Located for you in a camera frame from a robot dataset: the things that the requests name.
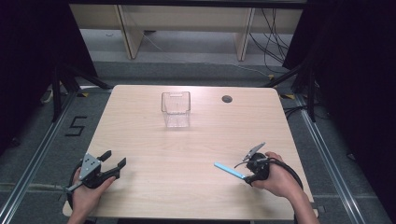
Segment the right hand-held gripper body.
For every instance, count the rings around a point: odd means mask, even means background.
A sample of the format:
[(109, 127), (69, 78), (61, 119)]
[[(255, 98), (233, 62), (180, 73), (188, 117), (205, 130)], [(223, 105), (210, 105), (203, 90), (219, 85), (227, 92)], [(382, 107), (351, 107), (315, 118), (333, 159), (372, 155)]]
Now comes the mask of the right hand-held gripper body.
[(260, 149), (264, 145), (265, 143), (260, 143), (253, 147), (243, 159), (243, 161), (249, 161), (247, 168), (252, 175), (258, 175), (259, 180), (266, 180), (269, 176), (269, 158), (260, 153)]

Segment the clear plastic container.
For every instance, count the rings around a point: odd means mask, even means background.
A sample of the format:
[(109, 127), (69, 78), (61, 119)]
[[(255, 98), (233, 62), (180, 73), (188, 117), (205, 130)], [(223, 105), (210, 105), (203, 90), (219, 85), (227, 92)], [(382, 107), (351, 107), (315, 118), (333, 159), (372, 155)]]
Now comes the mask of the clear plastic container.
[(163, 92), (162, 112), (167, 128), (189, 127), (191, 113), (191, 93), (189, 91)]

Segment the person's left hand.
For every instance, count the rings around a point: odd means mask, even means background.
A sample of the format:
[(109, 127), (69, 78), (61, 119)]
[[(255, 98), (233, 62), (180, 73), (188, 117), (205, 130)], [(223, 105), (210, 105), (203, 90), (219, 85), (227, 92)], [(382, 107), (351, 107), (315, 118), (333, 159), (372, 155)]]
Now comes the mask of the person's left hand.
[(77, 188), (72, 194), (72, 214), (84, 214), (89, 216), (99, 204), (101, 196), (115, 180), (116, 178), (112, 176), (96, 189), (89, 189), (85, 186)]

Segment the metal floor rail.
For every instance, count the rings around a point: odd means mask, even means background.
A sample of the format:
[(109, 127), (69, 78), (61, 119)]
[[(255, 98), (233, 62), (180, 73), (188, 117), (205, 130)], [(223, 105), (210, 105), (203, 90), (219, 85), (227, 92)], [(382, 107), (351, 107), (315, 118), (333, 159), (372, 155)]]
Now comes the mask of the metal floor rail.
[(321, 135), (321, 132), (318, 129), (318, 125), (313, 121), (306, 109), (302, 111), (302, 116), (304, 118), (305, 125), (307, 126), (307, 129), (314, 140), (316, 148), (318, 149), (318, 153), (323, 160), (324, 166), (326, 167), (334, 184), (334, 188), (336, 189), (338, 196), (340, 197), (340, 200), (346, 209), (346, 213), (351, 220), (351, 223), (366, 224), (366, 220), (362, 215), (361, 209), (352, 195), (352, 192), (345, 179), (340, 173), (340, 170), (336, 165), (332, 154)]
[(61, 103), (60, 114), (54, 121), (50, 123), (45, 135), (40, 141), (40, 144), (36, 148), (35, 153), (24, 167), (21, 177), (16, 183), (9, 186), (10, 193), (7, 196), (7, 200), (0, 207), (0, 224), (9, 224), (12, 220), (15, 212), (21, 204), (25, 193), (29, 188), (29, 185), (31, 184), (35, 174), (45, 159), (50, 145), (52, 144), (57, 132), (60, 130), (60, 127), (64, 122), (64, 117), (76, 96), (77, 94), (74, 92), (68, 93), (64, 97), (64, 101)]

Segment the black metal stand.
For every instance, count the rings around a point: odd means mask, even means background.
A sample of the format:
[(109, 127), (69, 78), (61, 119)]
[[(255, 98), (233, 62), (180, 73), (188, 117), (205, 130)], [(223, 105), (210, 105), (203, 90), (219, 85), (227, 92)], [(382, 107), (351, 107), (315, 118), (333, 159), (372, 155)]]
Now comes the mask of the black metal stand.
[(295, 77), (291, 90), (294, 93), (301, 93), (306, 90), (307, 93), (307, 113), (308, 117), (311, 118), (312, 122), (315, 122), (315, 73), (313, 69), (313, 64), (308, 60), (304, 60), (302, 63), (292, 68), (289, 72), (284, 75), (264, 84), (264, 88), (273, 88), (274, 86), (286, 81), (287, 79)]
[(92, 76), (75, 66), (67, 63), (58, 63), (52, 73), (51, 87), (53, 94), (53, 118), (56, 121), (63, 112), (61, 99), (61, 86), (64, 86), (67, 92), (77, 93), (81, 90), (76, 77), (82, 77), (91, 84), (103, 89), (112, 90), (113, 86), (106, 84), (96, 76)]

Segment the person's right hand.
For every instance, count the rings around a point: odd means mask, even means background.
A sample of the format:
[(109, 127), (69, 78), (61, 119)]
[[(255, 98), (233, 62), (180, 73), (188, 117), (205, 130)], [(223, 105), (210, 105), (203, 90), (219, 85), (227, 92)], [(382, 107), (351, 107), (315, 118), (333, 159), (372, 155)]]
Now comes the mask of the person's right hand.
[(283, 197), (290, 202), (298, 200), (304, 191), (298, 182), (281, 165), (271, 163), (269, 166), (269, 176), (266, 180), (257, 180), (251, 185), (258, 189), (266, 189), (275, 196)]

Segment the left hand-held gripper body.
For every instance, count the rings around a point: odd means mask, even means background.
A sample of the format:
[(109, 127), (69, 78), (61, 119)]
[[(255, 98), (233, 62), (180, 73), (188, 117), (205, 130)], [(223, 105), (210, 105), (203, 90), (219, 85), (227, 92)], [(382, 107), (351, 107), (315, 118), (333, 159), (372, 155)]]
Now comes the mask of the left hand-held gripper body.
[(103, 161), (99, 161), (98, 157), (94, 157), (90, 153), (86, 153), (83, 159), (78, 164), (80, 173), (78, 175), (78, 182), (71, 183), (70, 187), (65, 189), (66, 192), (73, 192), (75, 189), (84, 185), (89, 189), (96, 189), (101, 186), (110, 176), (106, 172), (101, 171)]

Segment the black curtain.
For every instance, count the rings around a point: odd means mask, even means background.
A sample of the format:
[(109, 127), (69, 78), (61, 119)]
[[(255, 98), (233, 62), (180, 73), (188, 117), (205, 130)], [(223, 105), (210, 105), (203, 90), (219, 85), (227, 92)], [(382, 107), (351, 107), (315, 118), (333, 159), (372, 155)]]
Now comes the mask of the black curtain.
[(95, 77), (66, 0), (0, 0), (0, 155), (67, 64)]
[(332, 119), (396, 224), (396, 0), (303, 0), (284, 63), (316, 42), (316, 80)]

